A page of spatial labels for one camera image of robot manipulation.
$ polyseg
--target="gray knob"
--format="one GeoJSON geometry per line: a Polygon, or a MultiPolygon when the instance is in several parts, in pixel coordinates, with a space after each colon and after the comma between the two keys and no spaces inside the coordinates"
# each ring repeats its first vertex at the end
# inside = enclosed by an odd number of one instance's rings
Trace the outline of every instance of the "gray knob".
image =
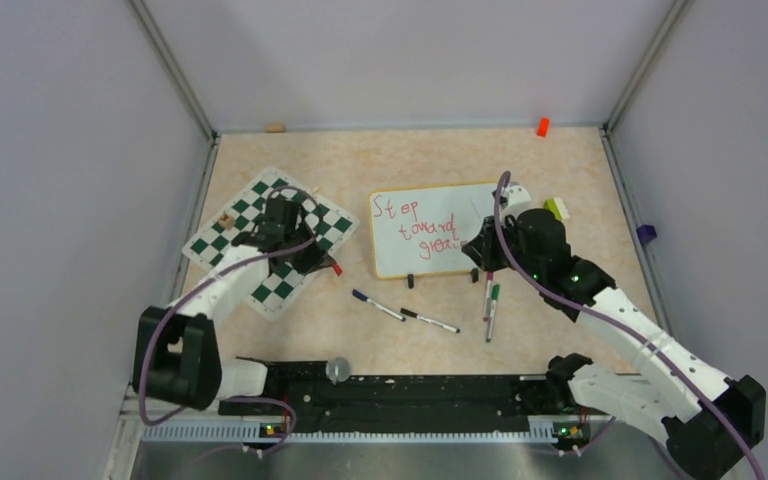
{"type": "Polygon", "coordinates": [[[333,358],[325,364],[325,375],[334,385],[345,382],[351,374],[352,367],[349,365],[349,361],[343,357],[333,358]]]}

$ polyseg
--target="metal floor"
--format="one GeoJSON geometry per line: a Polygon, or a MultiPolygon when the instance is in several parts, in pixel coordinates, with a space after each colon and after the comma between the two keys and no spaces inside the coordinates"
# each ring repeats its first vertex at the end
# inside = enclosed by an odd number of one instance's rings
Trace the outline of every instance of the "metal floor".
{"type": "Polygon", "coordinates": [[[293,444],[264,460],[226,450],[192,460],[219,444],[140,445],[132,480],[459,480],[672,479],[647,437],[616,425],[582,458],[529,453],[524,444],[293,444]]]}

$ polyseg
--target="green marker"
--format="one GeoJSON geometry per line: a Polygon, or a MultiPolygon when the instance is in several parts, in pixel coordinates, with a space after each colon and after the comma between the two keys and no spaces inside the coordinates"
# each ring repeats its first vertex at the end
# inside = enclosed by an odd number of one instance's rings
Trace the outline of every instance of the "green marker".
{"type": "Polygon", "coordinates": [[[484,341],[487,343],[490,343],[490,340],[493,339],[493,325],[496,323],[496,306],[499,305],[499,290],[501,288],[501,285],[498,283],[493,285],[493,293],[491,294],[493,301],[490,303],[490,320],[487,322],[487,336],[484,337],[484,341]]]}

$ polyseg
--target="cable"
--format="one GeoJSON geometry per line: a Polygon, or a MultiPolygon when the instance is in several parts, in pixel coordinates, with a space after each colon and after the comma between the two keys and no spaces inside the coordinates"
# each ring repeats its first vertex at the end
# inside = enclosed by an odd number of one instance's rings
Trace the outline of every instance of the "cable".
{"type": "MultiPolygon", "coordinates": [[[[322,222],[322,213],[319,212],[319,203],[316,201],[313,196],[311,196],[309,193],[305,192],[304,190],[301,190],[299,188],[285,185],[283,187],[277,187],[275,188],[271,193],[270,196],[273,195],[275,192],[281,191],[281,190],[294,190],[297,193],[301,193],[305,197],[307,197],[308,200],[313,202],[313,212],[318,215],[319,221],[322,222]]],[[[166,415],[163,415],[162,417],[158,419],[151,419],[148,418],[148,411],[146,410],[146,384],[148,383],[148,369],[149,365],[151,365],[151,360],[154,357],[154,350],[157,348],[157,342],[160,339],[160,334],[163,332],[163,329],[166,328],[166,324],[169,323],[169,320],[172,318],[173,315],[175,315],[175,312],[177,312],[181,307],[187,304],[190,300],[192,300],[193,297],[198,295],[202,290],[209,287],[213,282],[215,282],[218,278],[224,277],[225,275],[228,275],[229,273],[243,268],[246,265],[254,262],[258,262],[261,260],[266,260],[269,258],[274,257],[282,257],[284,255],[291,255],[296,252],[300,252],[304,250],[305,248],[309,247],[313,244],[313,242],[316,241],[316,233],[313,234],[311,238],[308,240],[300,243],[299,245],[296,245],[295,247],[287,248],[284,250],[279,250],[277,252],[271,252],[266,253],[264,255],[258,255],[257,257],[251,257],[247,258],[245,260],[239,261],[233,265],[231,265],[228,268],[225,268],[221,270],[218,274],[207,277],[205,280],[196,285],[195,288],[193,288],[189,293],[182,296],[180,299],[178,299],[177,302],[175,302],[174,305],[172,305],[169,310],[166,311],[166,314],[163,315],[163,318],[160,320],[160,323],[157,324],[157,328],[154,329],[154,332],[151,334],[151,338],[148,341],[148,346],[146,347],[146,353],[143,357],[143,364],[142,368],[140,369],[140,381],[139,385],[137,386],[137,404],[139,406],[140,411],[140,419],[143,421],[144,424],[153,427],[155,425],[160,425],[161,423],[165,422],[166,420],[169,420],[170,418],[174,417],[175,415],[181,413],[186,409],[186,407],[179,407],[175,410],[167,413],[166,415]]]]}
{"type": "Polygon", "coordinates": [[[696,386],[696,384],[693,383],[690,378],[685,375],[678,366],[670,360],[670,357],[666,356],[663,352],[661,352],[655,345],[649,343],[649,341],[638,333],[633,328],[629,327],[628,325],[625,325],[618,320],[605,315],[604,313],[597,312],[596,310],[593,310],[592,308],[589,308],[585,305],[580,305],[578,303],[572,302],[570,300],[567,300],[564,297],[561,297],[560,295],[556,295],[554,292],[550,291],[543,285],[540,285],[537,283],[536,280],[532,279],[530,275],[525,273],[525,270],[519,265],[519,263],[516,261],[516,258],[514,258],[513,254],[511,253],[511,249],[508,247],[508,243],[505,240],[505,234],[502,230],[502,221],[500,218],[500,210],[501,210],[501,201],[502,201],[502,190],[508,186],[508,182],[510,182],[511,179],[511,172],[505,171],[502,173],[502,176],[499,177],[499,183],[496,184],[496,194],[495,194],[495,201],[493,203],[493,223],[496,227],[496,236],[499,238],[499,244],[502,247],[502,251],[505,252],[505,257],[508,259],[508,262],[511,264],[511,268],[516,270],[517,273],[522,276],[523,279],[525,279],[526,282],[528,282],[529,285],[537,289],[538,292],[543,294],[544,296],[560,303],[561,305],[574,308],[582,313],[586,313],[590,316],[593,316],[595,318],[598,318],[599,320],[602,320],[604,322],[607,322],[609,325],[616,327],[620,330],[622,330],[624,333],[628,334],[630,337],[634,338],[638,342],[640,342],[641,345],[646,346],[649,350],[654,352],[654,354],[658,357],[659,360],[661,360],[664,365],[669,368],[672,373],[678,377],[679,380],[681,380],[682,383],[684,383],[685,386],[687,386],[687,389],[690,390],[698,399],[700,402],[702,402],[702,405],[705,406],[710,412],[714,415],[714,417],[719,421],[723,427],[725,427],[726,431],[729,433],[731,438],[734,440],[734,442],[737,444],[738,448],[740,448],[740,451],[743,452],[743,455],[746,456],[746,459],[749,461],[749,465],[752,467],[752,471],[755,473],[755,478],[758,480],[764,480],[766,477],[764,476],[764,471],[761,469],[761,464],[758,463],[758,459],[755,458],[755,454],[752,452],[752,449],[749,448],[749,445],[746,444],[745,441],[743,441],[743,438],[741,438],[740,433],[737,431],[736,428],[734,428],[734,425],[732,425],[731,422],[729,422],[728,418],[726,418],[725,414],[717,408],[714,403],[709,400],[705,394],[702,393],[701,390],[699,390],[699,387],[696,386]]]}
{"type": "Polygon", "coordinates": [[[681,471],[680,468],[673,462],[673,460],[667,456],[667,454],[664,452],[664,450],[661,448],[661,444],[659,444],[654,438],[649,437],[649,442],[652,443],[652,448],[655,449],[656,452],[658,452],[658,456],[661,457],[661,460],[664,461],[664,463],[667,464],[667,467],[670,468],[670,471],[673,472],[673,475],[678,480],[684,480],[685,474],[681,471]]]}
{"type": "MultiPolygon", "coordinates": [[[[268,404],[268,405],[278,405],[279,407],[282,407],[285,412],[290,413],[290,427],[287,429],[286,432],[280,437],[280,440],[275,445],[272,445],[271,447],[267,448],[266,450],[255,450],[255,449],[243,449],[244,452],[260,452],[258,455],[260,458],[263,458],[270,453],[274,453],[281,447],[283,447],[284,442],[287,441],[287,439],[290,437],[290,434],[293,432],[293,430],[296,428],[296,421],[298,420],[298,414],[296,411],[291,407],[288,403],[282,402],[281,400],[275,400],[272,398],[266,398],[266,397],[230,397],[225,399],[226,402],[234,402],[234,403],[255,403],[255,404],[268,404]]],[[[234,443],[230,445],[220,445],[216,448],[212,448],[200,455],[198,455],[196,458],[190,460],[186,464],[182,465],[175,473],[172,474],[171,478],[176,478],[178,475],[180,475],[182,472],[187,470],[188,468],[192,467],[194,464],[204,460],[205,458],[217,454],[219,452],[225,451],[225,450],[238,450],[240,447],[234,443]]]]}

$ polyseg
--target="marker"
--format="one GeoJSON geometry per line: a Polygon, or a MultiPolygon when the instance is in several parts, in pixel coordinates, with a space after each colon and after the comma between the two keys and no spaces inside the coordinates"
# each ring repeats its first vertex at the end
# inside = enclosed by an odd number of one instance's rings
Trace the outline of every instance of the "marker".
{"type": "Polygon", "coordinates": [[[434,320],[433,318],[428,318],[425,315],[420,315],[420,314],[418,314],[416,312],[412,312],[412,311],[408,310],[407,308],[403,308],[400,311],[402,312],[402,315],[407,315],[409,317],[418,318],[418,319],[422,320],[423,322],[430,323],[431,325],[437,325],[440,328],[445,328],[446,330],[448,330],[448,331],[450,331],[452,333],[461,333],[461,329],[458,328],[458,327],[453,327],[451,325],[446,325],[445,323],[443,323],[443,322],[441,322],[439,320],[434,320]]]}
{"type": "Polygon", "coordinates": [[[484,341],[490,343],[493,338],[493,324],[496,323],[496,306],[499,305],[499,290],[502,287],[497,283],[493,286],[493,302],[490,303],[490,320],[487,322],[487,336],[484,341]]]}
{"type": "Polygon", "coordinates": [[[487,287],[484,290],[484,321],[490,320],[490,291],[493,289],[493,272],[487,272],[487,287]]]}
{"type": "Polygon", "coordinates": [[[405,317],[399,315],[398,313],[394,312],[393,310],[390,310],[389,308],[385,307],[384,305],[381,305],[380,303],[378,303],[375,300],[367,297],[366,295],[358,292],[357,290],[352,290],[352,295],[354,295],[356,298],[358,298],[359,300],[361,300],[363,302],[371,303],[378,310],[381,310],[382,312],[386,313],[387,315],[390,315],[391,317],[395,317],[395,318],[399,319],[399,321],[404,322],[406,320],[405,317]]]}

